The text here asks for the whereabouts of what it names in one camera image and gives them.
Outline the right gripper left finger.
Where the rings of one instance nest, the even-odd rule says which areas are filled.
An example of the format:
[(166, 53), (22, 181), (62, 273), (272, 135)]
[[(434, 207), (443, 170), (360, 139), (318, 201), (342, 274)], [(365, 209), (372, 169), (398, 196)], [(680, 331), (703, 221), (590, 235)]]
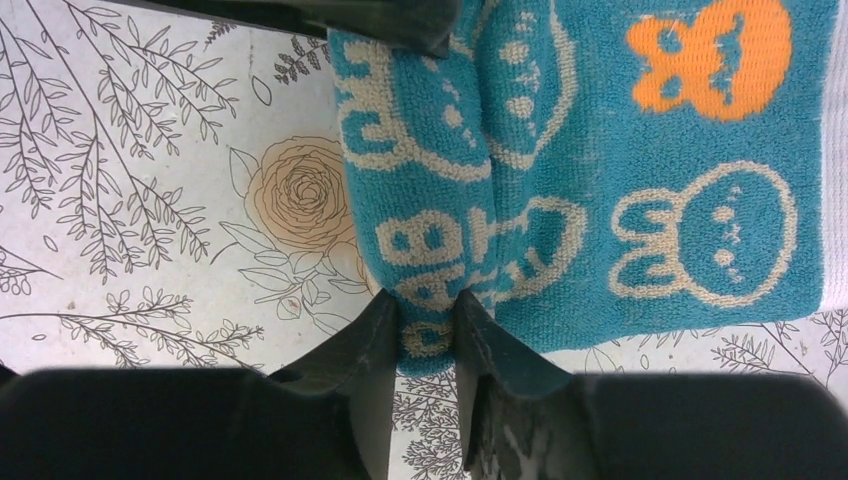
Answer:
[(384, 479), (397, 301), (286, 367), (1, 375), (5, 479)]

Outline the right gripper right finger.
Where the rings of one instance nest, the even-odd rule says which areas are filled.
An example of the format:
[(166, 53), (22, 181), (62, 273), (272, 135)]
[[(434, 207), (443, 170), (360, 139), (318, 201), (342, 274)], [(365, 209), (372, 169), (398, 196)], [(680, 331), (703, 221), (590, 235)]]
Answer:
[(464, 469), (475, 479), (843, 479), (847, 417), (787, 375), (573, 374), (453, 307)]

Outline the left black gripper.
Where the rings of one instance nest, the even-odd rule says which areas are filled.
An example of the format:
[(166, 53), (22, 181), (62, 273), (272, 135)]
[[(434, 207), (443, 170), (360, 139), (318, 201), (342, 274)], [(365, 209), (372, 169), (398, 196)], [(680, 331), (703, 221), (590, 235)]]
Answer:
[(458, 0), (147, 0), (127, 6), (325, 39), (330, 30), (446, 58)]

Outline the white bear patterned towel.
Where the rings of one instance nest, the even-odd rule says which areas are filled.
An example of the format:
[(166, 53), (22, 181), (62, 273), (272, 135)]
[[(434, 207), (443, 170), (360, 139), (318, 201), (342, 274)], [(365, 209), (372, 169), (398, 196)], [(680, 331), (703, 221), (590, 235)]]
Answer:
[(328, 36), (400, 370), (471, 291), (540, 353), (847, 304), (843, 1), (467, 1), (449, 56)]

